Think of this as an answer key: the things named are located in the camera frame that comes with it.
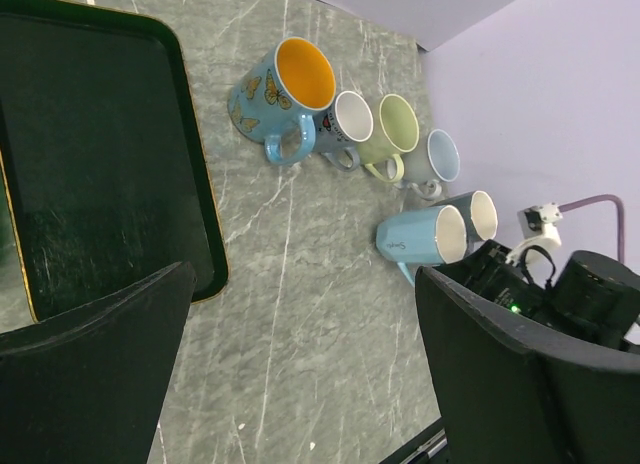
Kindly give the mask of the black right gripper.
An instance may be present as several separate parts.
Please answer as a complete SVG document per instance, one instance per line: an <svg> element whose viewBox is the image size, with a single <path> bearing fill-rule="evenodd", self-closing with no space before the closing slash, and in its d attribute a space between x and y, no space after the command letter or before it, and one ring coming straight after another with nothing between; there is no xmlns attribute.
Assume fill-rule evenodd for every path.
<svg viewBox="0 0 640 464"><path fill-rule="evenodd" d="M532 245L515 263L508 263L510 251L495 240L487 240L462 260L445 264L444 275L513 313L549 324L550 278L543 287L538 286L526 263L530 254L550 260L549 252Z"/></svg>

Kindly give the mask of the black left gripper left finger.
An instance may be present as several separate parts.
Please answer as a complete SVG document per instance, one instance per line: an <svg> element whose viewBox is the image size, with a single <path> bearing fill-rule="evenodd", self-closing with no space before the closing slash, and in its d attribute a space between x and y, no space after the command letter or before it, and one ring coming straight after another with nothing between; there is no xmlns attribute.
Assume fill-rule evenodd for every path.
<svg viewBox="0 0 640 464"><path fill-rule="evenodd" d="M174 263L2 333L2 462L146 462L194 287Z"/></svg>

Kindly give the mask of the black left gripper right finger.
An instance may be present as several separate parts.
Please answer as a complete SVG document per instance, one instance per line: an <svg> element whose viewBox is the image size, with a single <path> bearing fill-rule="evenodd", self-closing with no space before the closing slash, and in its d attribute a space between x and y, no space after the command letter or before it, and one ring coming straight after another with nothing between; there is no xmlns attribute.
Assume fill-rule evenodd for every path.
<svg viewBox="0 0 640 464"><path fill-rule="evenodd" d="M415 278L455 463L636 463L639 358L560 333L433 268Z"/></svg>

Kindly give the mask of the dark grey faceted mug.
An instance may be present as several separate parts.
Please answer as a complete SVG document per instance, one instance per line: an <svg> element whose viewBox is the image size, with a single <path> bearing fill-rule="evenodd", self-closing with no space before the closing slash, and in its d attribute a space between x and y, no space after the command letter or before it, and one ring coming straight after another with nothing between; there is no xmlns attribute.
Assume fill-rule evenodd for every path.
<svg viewBox="0 0 640 464"><path fill-rule="evenodd" d="M452 205L461 214L469 243L494 239L498 230L498 213L491 196L482 190L470 191L436 202Z"/></svg>

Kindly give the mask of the light blue faceted mug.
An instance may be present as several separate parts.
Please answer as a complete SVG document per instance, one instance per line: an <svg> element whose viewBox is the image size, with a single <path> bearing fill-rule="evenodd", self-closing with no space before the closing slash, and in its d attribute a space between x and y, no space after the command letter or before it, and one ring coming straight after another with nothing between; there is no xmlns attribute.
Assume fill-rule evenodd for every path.
<svg viewBox="0 0 640 464"><path fill-rule="evenodd" d="M460 261L467 252L467 231L460 211L436 205L389 217L377 226L376 248L415 286L409 264L437 266Z"/></svg>

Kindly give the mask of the white grey mug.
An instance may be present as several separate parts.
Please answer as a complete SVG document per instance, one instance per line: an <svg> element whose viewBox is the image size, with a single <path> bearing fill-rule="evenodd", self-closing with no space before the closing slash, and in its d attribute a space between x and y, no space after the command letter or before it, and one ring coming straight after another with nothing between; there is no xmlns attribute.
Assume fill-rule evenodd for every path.
<svg viewBox="0 0 640 464"><path fill-rule="evenodd" d="M443 185L455 181L460 173L456 144L441 129L431 130L413 151L403 155L402 162L404 175L395 186L409 188L427 201L437 200L443 193Z"/></svg>

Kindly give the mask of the light green mug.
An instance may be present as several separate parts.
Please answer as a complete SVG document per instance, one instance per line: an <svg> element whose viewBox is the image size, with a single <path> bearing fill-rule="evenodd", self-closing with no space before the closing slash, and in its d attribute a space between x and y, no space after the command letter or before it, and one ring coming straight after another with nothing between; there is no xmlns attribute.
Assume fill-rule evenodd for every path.
<svg viewBox="0 0 640 464"><path fill-rule="evenodd" d="M360 163L377 179L397 183L404 177L402 156L413 151L420 137L417 116L409 102L398 94L386 94L371 105L373 132L356 145ZM376 166L391 160L395 173L385 177Z"/></svg>

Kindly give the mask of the lavender blue small mug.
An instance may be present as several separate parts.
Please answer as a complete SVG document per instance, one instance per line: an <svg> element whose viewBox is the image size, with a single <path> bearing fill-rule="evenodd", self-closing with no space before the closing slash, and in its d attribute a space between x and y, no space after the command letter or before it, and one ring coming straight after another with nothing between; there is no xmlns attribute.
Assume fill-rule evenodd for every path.
<svg viewBox="0 0 640 464"><path fill-rule="evenodd" d="M354 91L340 92L326 110L314 116L314 124L313 152L340 171L355 171L360 165L356 145L367 141L374 129L372 111L364 98Z"/></svg>

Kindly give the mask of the blue butterfly mug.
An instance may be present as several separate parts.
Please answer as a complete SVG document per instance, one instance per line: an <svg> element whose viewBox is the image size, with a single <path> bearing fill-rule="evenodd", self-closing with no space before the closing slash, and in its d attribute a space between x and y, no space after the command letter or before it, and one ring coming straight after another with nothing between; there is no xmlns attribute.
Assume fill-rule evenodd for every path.
<svg viewBox="0 0 640 464"><path fill-rule="evenodd" d="M302 37L288 37L233 86L228 113L244 137L264 146L270 163L288 166L313 151L314 118L335 95L336 79L325 54Z"/></svg>

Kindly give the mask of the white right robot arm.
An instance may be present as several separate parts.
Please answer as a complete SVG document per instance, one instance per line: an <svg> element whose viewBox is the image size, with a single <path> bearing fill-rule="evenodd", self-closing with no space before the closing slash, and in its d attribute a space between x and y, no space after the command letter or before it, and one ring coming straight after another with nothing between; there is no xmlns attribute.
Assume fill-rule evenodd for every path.
<svg viewBox="0 0 640 464"><path fill-rule="evenodd" d="M529 245L514 264L509 249L488 240L462 260L436 270L478 296L572 337L632 354L639 346L625 335L639 317L639 275L592 251L571 254L565 267L551 266L538 285L527 260L551 254Z"/></svg>

